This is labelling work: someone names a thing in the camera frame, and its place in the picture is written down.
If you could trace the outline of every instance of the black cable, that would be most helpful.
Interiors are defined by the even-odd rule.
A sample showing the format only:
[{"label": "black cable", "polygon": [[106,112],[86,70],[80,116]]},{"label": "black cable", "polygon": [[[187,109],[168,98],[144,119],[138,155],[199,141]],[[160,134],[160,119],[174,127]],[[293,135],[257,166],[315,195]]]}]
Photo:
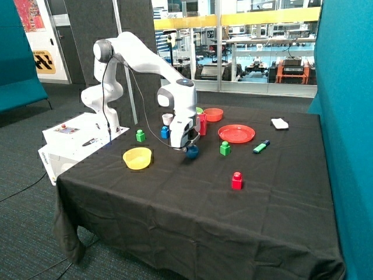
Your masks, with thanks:
[{"label": "black cable", "polygon": [[289,44],[289,47],[285,50],[282,50],[282,51],[287,51],[289,53],[289,56],[294,60],[294,58],[291,56],[290,54],[290,47],[295,43],[295,41],[297,41],[298,38],[295,38],[290,44]]},{"label": "black cable", "polygon": [[161,35],[159,35],[158,36],[158,38],[157,38],[157,40],[156,40],[156,42],[157,42],[157,53],[158,53],[158,55],[159,55],[159,49],[158,49],[158,40],[159,40],[159,38],[162,36],[162,34]]},{"label": "black cable", "polygon": [[65,271],[56,280],[60,280],[62,278],[62,276],[65,275],[65,273],[67,272],[67,270],[71,267],[71,265],[72,265],[72,262],[70,262],[69,266],[66,267]]},{"label": "black cable", "polygon": [[21,191],[15,193],[15,194],[12,194],[12,195],[10,195],[10,196],[8,196],[8,197],[6,197],[6,198],[0,200],[0,202],[3,202],[4,200],[7,200],[8,198],[14,197],[14,196],[17,195],[17,194],[19,194],[19,193],[21,193],[21,192],[23,192],[23,191],[26,191],[27,189],[29,189],[29,188],[31,188],[32,186],[34,186],[34,185],[36,185],[37,183],[39,183],[39,182],[41,181],[41,179],[44,178],[45,175],[47,175],[47,172],[45,172],[44,175],[41,176],[41,178],[40,178],[39,180],[37,180],[34,184],[28,186],[27,188],[24,188],[23,190],[21,190]]},{"label": "black cable", "polygon": [[[91,247],[92,245],[94,245],[94,244],[96,244],[98,241],[100,241],[100,239],[97,239],[95,242],[92,242],[93,239],[94,239],[94,237],[95,237],[95,235],[92,236],[92,238],[91,238],[91,240],[90,240],[89,245],[87,246],[87,248]],[[46,272],[46,271],[50,270],[51,268],[54,268],[56,265],[58,265],[58,264],[60,264],[60,263],[62,263],[62,262],[64,262],[64,261],[66,261],[66,260],[67,260],[67,258],[64,258],[63,260],[61,260],[61,261],[59,261],[59,262],[56,262],[55,264],[51,265],[50,267],[46,268],[45,270],[36,273],[35,275],[31,276],[30,278],[27,278],[27,280],[31,280],[31,279],[35,278],[36,276],[39,276],[39,275],[42,274],[43,272]],[[67,270],[70,268],[71,264],[72,264],[72,263],[69,264],[69,266],[67,267],[67,269],[62,273],[62,275],[59,276],[58,279],[61,279],[61,276],[63,276],[63,274],[65,274],[65,273],[67,272]]]},{"label": "black cable", "polygon": [[147,120],[147,115],[146,115],[144,96],[142,95],[142,92],[141,92],[140,87],[139,87],[139,85],[138,85],[138,82],[137,82],[137,80],[136,80],[135,74],[133,73],[131,67],[129,67],[127,64],[124,64],[124,63],[123,63],[123,65],[124,65],[125,67],[127,67],[127,68],[130,70],[130,72],[131,72],[131,74],[132,74],[132,76],[133,76],[133,79],[135,80],[135,84],[136,84],[136,86],[137,86],[137,88],[138,88],[138,90],[139,90],[139,93],[140,93],[140,95],[141,95],[142,104],[143,104],[143,107],[144,107],[145,120],[146,120],[146,124],[147,124],[147,127],[148,127],[149,131],[150,131],[150,132],[154,135],[154,137],[157,138],[157,139],[158,139],[162,144],[164,144],[164,145],[166,145],[166,146],[168,146],[168,147],[170,147],[170,148],[173,148],[173,149],[184,149],[185,147],[187,147],[189,144],[185,144],[183,147],[179,147],[179,148],[177,148],[177,147],[172,147],[171,145],[164,143],[164,142],[163,142],[160,138],[158,138],[157,135],[155,135],[154,132],[150,129],[150,125],[149,125],[149,122],[148,122],[148,120]]},{"label": "black cable", "polygon": [[109,121],[107,120],[107,117],[106,117],[106,114],[105,114],[105,110],[104,110],[104,103],[105,103],[105,93],[104,93],[104,78],[105,78],[105,74],[106,74],[106,70],[107,70],[107,67],[109,66],[109,63],[112,59],[112,56],[110,56],[109,58],[109,61],[107,62],[106,64],[106,67],[105,67],[105,71],[104,71],[104,75],[103,75],[103,80],[101,82],[101,85],[103,87],[103,113],[104,113],[104,116],[105,116],[105,119],[106,119],[106,122],[107,122],[107,130],[109,132],[109,142],[111,142],[111,129],[110,129],[110,123]]},{"label": "black cable", "polygon": [[[94,235],[92,236],[91,240],[89,241],[89,245],[87,246],[87,248],[91,247],[94,243],[97,243],[99,241],[99,239],[97,239],[95,242],[92,243],[93,239],[94,239]],[[64,272],[56,280],[60,280],[65,275],[65,273],[69,270],[69,268],[71,267],[71,265],[72,265],[72,262],[70,262],[70,264],[68,265],[68,267],[66,267],[66,269],[64,270]]]}]

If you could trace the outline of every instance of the white door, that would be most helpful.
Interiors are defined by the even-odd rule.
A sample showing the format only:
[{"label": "white door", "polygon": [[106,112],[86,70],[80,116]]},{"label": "white door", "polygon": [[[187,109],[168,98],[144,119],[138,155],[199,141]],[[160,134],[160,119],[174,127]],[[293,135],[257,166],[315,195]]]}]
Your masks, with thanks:
[{"label": "white door", "polygon": [[44,0],[14,0],[34,54],[39,80],[71,83]]}]

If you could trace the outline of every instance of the blue ball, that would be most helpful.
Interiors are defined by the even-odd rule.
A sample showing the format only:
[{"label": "blue ball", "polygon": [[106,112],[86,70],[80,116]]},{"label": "blue ball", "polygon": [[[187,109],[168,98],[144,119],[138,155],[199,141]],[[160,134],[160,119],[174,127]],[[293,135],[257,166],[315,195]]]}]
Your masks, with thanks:
[{"label": "blue ball", "polygon": [[190,159],[195,159],[198,156],[199,149],[196,145],[190,146],[185,152],[186,156]]}]

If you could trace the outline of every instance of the teal partition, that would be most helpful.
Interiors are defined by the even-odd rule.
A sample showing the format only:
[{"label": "teal partition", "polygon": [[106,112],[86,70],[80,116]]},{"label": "teal partition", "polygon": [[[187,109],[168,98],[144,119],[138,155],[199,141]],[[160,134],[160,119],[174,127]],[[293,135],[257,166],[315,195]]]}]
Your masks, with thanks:
[{"label": "teal partition", "polygon": [[0,0],[0,112],[47,99],[13,0]]},{"label": "teal partition", "polygon": [[325,1],[315,47],[320,114],[347,279],[373,279],[373,2]]}]

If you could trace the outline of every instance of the yellow warning sign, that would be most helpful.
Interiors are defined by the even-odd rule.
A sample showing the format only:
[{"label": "yellow warning sign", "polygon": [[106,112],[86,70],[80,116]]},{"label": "yellow warning sign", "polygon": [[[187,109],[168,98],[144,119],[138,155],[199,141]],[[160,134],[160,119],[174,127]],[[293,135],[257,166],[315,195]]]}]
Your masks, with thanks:
[{"label": "yellow warning sign", "polygon": [[52,55],[48,51],[33,51],[36,72],[38,74],[55,74]]}]

